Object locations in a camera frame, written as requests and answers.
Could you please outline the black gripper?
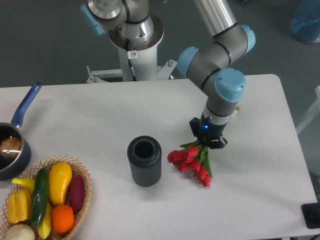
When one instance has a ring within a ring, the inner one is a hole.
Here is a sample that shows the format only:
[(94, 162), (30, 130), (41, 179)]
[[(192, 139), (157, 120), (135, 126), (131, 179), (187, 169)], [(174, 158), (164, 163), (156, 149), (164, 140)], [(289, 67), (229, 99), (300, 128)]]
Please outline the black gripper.
[(211, 123), (208, 117), (202, 117), (201, 119), (194, 117), (189, 122), (189, 125), (194, 137), (211, 139), (208, 142), (208, 147), (210, 149), (223, 149), (228, 144), (228, 141), (221, 136), (225, 126), (227, 125), (226, 123), (217, 125)]

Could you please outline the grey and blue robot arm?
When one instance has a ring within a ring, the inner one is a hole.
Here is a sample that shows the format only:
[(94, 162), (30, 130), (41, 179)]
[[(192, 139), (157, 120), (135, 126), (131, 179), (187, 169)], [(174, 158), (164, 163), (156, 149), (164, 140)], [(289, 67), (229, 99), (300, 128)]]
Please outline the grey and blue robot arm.
[[(254, 47), (256, 37), (248, 26), (237, 23), (227, 1), (197, 0), (195, 6), (213, 44), (203, 51), (185, 49), (177, 68), (207, 96), (201, 117), (190, 121), (193, 135), (202, 146), (221, 149), (227, 144), (223, 130), (247, 84), (231, 64)], [(157, 46), (164, 27), (147, 0), (87, 0), (80, 9), (92, 30), (108, 34), (117, 47), (125, 82), (156, 79)]]

